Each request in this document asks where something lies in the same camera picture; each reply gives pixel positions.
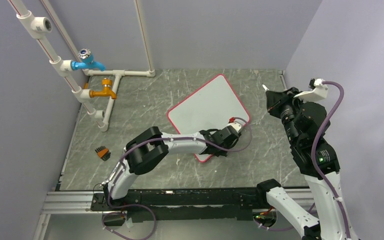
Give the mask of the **pink-framed whiteboard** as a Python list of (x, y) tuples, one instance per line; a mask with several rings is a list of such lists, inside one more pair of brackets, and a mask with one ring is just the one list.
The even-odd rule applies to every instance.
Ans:
[[(232, 117), (235, 117), (244, 127), (248, 126), (251, 120), (244, 104), (223, 74), (216, 75), (167, 112), (169, 122), (177, 131), (173, 135), (188, 135), (210, 129), (220, 130)], [(242, 147), (238, 148), (235, 145), (229, 152), (241, 150), (243, 150)], [(201, 163), (215, 157), (214, 155), (193, 155)]]

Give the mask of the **black whiteboard marker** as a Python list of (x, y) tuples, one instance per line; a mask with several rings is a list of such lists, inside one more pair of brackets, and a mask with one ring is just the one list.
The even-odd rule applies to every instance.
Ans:
[(262, 84), (261, 86), (263, 87), (265, 92), (269, 91), (269, 88), (266, 85)]

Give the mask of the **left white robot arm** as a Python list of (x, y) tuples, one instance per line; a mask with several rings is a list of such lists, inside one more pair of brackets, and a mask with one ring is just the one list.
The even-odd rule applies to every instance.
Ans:
[(104, 204), (111, 210), (119, 209), (138, 176), (152, 171), (168, 155), (226, 156), (233, 150), (242, 130), (243, 125), (238, 122), (192, 134), (169, 134), (157, 126), (148, 128), (125, 146), (123, 155), (102, 183)]

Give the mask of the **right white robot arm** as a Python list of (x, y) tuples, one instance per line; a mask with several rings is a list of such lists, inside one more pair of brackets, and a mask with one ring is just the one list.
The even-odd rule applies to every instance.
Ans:
[(338, 156), (323, 138), (332, 114), (315, 100), (303, 100), (303, 92), (295, 87), (266, 90), (265, 95), (267, 112), (280, 119), (284, 127), (292, 158), (309, 186), (317, 216), (289, 197), (274, 179), (256, 186), (256, 203), (262, 208), (274, 207), (303, 240), (359, 239), (342, 197)]

